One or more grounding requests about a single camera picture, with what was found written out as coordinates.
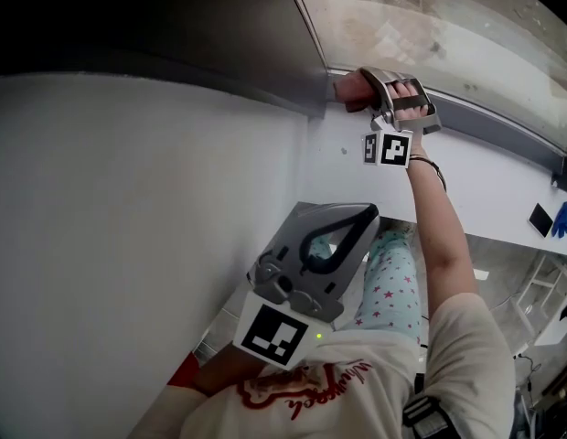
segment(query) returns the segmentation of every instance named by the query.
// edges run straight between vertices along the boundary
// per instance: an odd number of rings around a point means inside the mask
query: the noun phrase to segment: light blue pants
[[[310,253],[327,259],[328,236],[312,242]],[[420,296],[410,245],[401,232],[387,230],[369,249],[363,300],[355,319],[341,330],[388,330],[420,344]]]

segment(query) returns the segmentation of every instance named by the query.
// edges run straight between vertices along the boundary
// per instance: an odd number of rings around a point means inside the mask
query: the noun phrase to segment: hand
[[[211,397],[231,385],[257,378],[266,365],[229,343],[202,366],[188,387]]]
[[[337,101],[345,103],[347,112],[362,111],[367,106],[375,105],[376,102],[379,102],[378,94],[358,70],[335,81],[334,88]],[[403,84],[398,81],[389,84],[388,91],[392,99],[407,98],[418,94],[418,91],[410,82]],[[428,115],[428,106],[405,110],[400,109],[395,112],[395,117],[398,120],[417,119],[426,115]],[[412,155],[426,156],[426,152],[422,148],[422,137],[422,131],[413,134]]]
[[[407,98],[410,96],[417,96],[418,91],[415,87],[407,81],[405,84],[397,81],[395,83],[387,85],[387,90],[390,92],[392,99]],[[395,118],[399,121],[408,119],[419,119],[420,117],[425,117],[428,115],[428,106],[422,107],[411,107],[410,109],[399,109],[395,111]],[[412,137],[412,150],[410,155],[421,155],[426,156],[426,152],[422,148],[422,130],[418,130],[413,133]]]

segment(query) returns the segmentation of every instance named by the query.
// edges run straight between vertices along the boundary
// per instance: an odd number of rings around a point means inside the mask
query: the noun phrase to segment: fingers
[[[418,91],[415,86],[407,81],[405,84],[397,81],[392,84],[387,85],[387,91],[389,92],[392,99],[407,98],[409,96],[417,96]],[[428,106],[409,108],[409,109],[399,109],[395,112],[395,118],[397,120],[403,121],[408,119],[417,119],[419,117],[424,117],[428,115]]]
[[[407,81],[405,83],[405,88],[408,91],[408,93],[410,93],[410,96],[417,96],[418,95],[418,90],[415,89],[415,86],[412,85],[411,81]],[[421,107],[414,107],[413,111],[415,112],[415,115],[413,116],[414,119],[422,117]]]
[[[400,95],[400,98],[407,98],[409,96],[412,96],[403,83],[396,82],[393,83],[393,85],[395,87],[395,91]],[[395,116],[398,118],[398,120],[415,119],[416,111],[413,108],[409,108],[403,111],[397,111],[395,113]]]

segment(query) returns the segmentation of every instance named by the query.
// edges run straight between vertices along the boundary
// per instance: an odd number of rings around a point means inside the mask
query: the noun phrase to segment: wristband
[[[444,179],[440,167],[438,167],[438,165],[434,161],[422,155],[412,155],[410,156],[410,161],[423,161],[424,163],[428,163],[430,166],[432,166],[434,171],[436,171],[436,175],[440,179],[440,182],[442,182],[442,186],[444,187],[444,192],[446,192],[446,180]]]

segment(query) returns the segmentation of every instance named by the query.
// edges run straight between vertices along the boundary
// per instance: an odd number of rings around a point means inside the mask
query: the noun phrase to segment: person
[[[394,99],[417,94],[410,83],[389,90]],[[427,110],[411,108],[396,116],[415,118]],[[420,135],[412,139],[412,155],[427,157]],[[508,437],[514,366],[476,293],[463,228],[430,164],[412,160],[407,176],[428,288],[423,395],[439,401],[460,437]],[[403,412],[414,398],[422,314],[407,234],[408,227],[399,224],[373,242],[355,319],[297,368],[266,372],[261,360],[228,345],[201,368],[190,389],[172,393],[165,425],[159,435],[146,437],[413,437]],[[315,242],[313,252],[329,250]]]

